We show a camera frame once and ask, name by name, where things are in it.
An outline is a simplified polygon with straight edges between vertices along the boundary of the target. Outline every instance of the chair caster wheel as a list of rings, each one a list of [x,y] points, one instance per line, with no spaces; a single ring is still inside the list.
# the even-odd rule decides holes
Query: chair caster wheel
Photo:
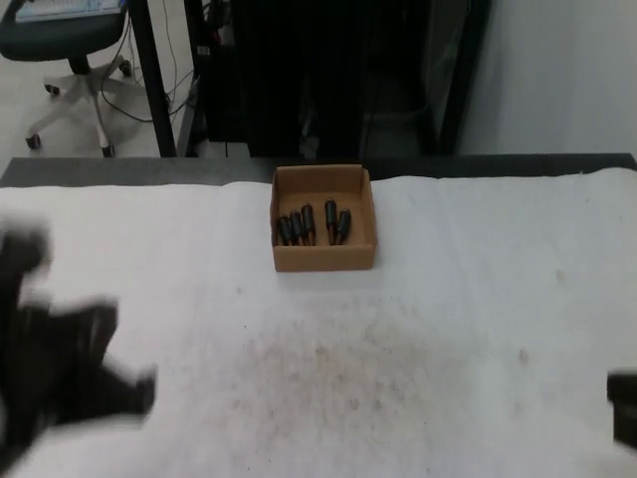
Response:
[[[121,62],[121,64],[119,65],[119,70],[125,78],[132,77],[132,65],[130,64],[129,60],[124,60],[123,62]]]
[[[40,149],[42,147],[42,142],[40,141],[40,136],[35,133],[31,137],[27,137],[27,145],[29,149]]]
[[[104,157],[115,157],[115,146],[109,144],[107,147],[103,147],[102,154]]]
[[[52,97],[57,97],[60,95],[60,89],[58,87],[54,87],[53,85],[45,85],[44,89],[51,95]]]

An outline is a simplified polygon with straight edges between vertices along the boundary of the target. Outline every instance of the white cloth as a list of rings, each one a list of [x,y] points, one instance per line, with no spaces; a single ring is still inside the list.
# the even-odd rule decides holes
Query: white cloth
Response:
[[[631,477],[637,175],[373,184],[370,272],[277,274],[270,186],[0,190],[49,218],[56,301],[120,300],[141,430],[46,436],[20,477]]]

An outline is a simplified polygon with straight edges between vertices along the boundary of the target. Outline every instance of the stain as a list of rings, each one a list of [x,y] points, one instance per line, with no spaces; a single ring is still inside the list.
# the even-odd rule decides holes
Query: stain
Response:
[[[219,405],[204,411],[207,422],[246,456],[255,449],[272,456],[311,433],[318,442],[342,438],[344,460],[418,436],[423,422],[432,430],[461,426],[481,344],[403,328],[413,318],[409,306],[399,317],[400,304],[399,298],[378,304],[376,297],[358,307],[350,302],[351,319],[334,315],[334,321],[328,318],[340,304],[326,306],[323,299],[299,301],[287,316],[281,308],[265,310],[252,347],[225,355],[215,368],[228,373],[201,377],[202,393],[222,393]],[[299,309],[301,326],[293,315]],[[236,439],[242,430],[251,430],[245,450]],[[415,440],[413,453],[421,445]]]
[[[520,353],[518,354],[518,362],[520,363],[521,366],[527,366],[529,365],[529,353],[525,350],[525,349],[521,349]]]

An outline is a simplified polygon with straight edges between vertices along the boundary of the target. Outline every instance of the office chair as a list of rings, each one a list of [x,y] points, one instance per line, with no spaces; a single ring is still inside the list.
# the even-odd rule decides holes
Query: office chair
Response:
[[[119,41],[125,23],[125,8],[118,15],[16,23],[15,14],[23,3],[24,0],[11,0],[0,22],[0,54],[18,62],[68,60],[73,72],[63,78],[45,78],[45,89],[56,97],[56,104],[29,127],[26,135],[29,148],[39,149],[42,145],[39,132],[65,115],[80,99],[85,99],[92,109],[102,153],[104,157],[113,157],[114,146],[104,128],[98,95],[102,88],[109,93],[124,88],[135,89],[139,94],[144,93],[144,88],[110,78],[117,70],[125,77],[132,75],[130,62],[122,56],[107,65],[91,68],[87,55]]]

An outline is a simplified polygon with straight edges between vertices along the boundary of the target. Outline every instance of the cardboard box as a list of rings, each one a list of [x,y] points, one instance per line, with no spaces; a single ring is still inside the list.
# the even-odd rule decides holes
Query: cardboard box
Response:
[[[351,229],[342,246],[330,246],[325,202],[336,201],[338,213],[351,211]],[[317,245],[284,246],[278,221],[305,204],[314,208]],[[357,271],[371,269],[376,246],[376,215],[369,173],[360,165],[280,167],[272,182],[270,207],[272,249],[279,272]]]

